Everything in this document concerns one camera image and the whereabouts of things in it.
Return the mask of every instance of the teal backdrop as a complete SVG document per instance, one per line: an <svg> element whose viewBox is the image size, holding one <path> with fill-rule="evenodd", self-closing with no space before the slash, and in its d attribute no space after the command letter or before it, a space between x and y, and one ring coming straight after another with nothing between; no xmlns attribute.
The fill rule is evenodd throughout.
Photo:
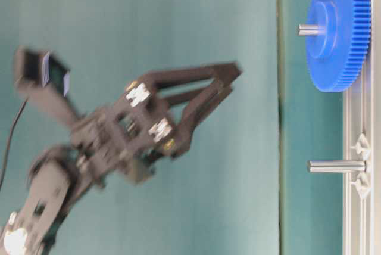
<svg viewBox="0 0 381 255"><path fill-rule="evenodd" d="M3 144L21 103L12 80L18 45L57 53L71 68L71 97L83 113L113 102L125 84L151 69L237 60L243 70L234 93L196 131L190 153L174 163L160 162L155 178L140 186L109 176L104 191L92 190L72 210L51 254L279 253L276 0L0 0L0 5ZM304 68L302 59L294 65ZM301 82L312 90L307 79ZM33 158L66 141L64 128L28 105L0 192L2 222L25 201ZM292 192L293 200L305 204Z"/></svg>
<svg viewBox="0 0 381 255"><path fill-rule="evenodd" d="M281 233L283 255L342 254L342 176L309 174L308 160L342 158L342 94L319 92L304 38L310 0L279 0Z"/></svg>

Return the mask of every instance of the metal pin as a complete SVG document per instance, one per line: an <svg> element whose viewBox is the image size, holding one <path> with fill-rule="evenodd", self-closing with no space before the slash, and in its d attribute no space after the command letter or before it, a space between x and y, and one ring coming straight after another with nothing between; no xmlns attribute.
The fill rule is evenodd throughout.
<svg viewBox="0 0 381 255"><path fill-rule="evenodd" d="M299 36L317 36L321 30L316 24L300 24L298 27Z"/></svg>
<svg viewBox="0 0 381 255"><path fill-rule="evenodd" d="M310 173L350 173L365 172L365 161L356 160L333 160L333 161L309 161Z"/></svg>

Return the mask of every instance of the blue gear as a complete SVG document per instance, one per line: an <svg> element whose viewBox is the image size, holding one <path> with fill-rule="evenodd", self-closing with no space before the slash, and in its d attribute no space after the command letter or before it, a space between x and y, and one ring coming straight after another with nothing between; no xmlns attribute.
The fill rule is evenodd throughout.
<svg viewBox="0 0 381 255"><path fill-rule="evenodd" d="M358 77L368 51L370 0L311 0L307 23L321 30L305 40L315 86L324 92L346 90Z"/></svg>

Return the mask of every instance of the metal rod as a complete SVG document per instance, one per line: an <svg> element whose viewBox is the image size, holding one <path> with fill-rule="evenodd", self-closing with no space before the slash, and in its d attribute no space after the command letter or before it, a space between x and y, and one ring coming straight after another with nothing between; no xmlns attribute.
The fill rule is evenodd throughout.
<svg viewBox="0 0 381 255"><path fill-rule="evenodd" d="M321 33L321 29L316 24L300 24L298 27L299 36L317 36Z"/></svg>
<svg viewBox="0 0 381 255"><path fill-rule="evenodd" d="M310 173L349 173L365 172L365 161L356 160L333 160L333 161L309 161Z"/></svg>

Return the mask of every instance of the cable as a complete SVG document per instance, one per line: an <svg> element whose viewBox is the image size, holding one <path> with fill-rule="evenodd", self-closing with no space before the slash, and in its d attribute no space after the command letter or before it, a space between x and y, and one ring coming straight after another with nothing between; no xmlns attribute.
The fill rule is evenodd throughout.
<svg viewBox="0 0 381 255"><path fill-rule="evenodd" d="M16 124L17 124L22 112L24 111L24 108L25 108L27 102L28 102L28 98L26 98L25 101L22 103L19 111L17 112L15 118L13 119L13 123L12 123L11 129L10 129L10 134L8 135L7 146L5 147L4 157L2 160L3 161L2 162L2 169L0 171L0 191L1 191L1 186L2 186L2 183L4 181L4 177L5 177L5 170L7 169L8 155L10 153L11 140L12 140L14 128L16 127Z"/></svg>

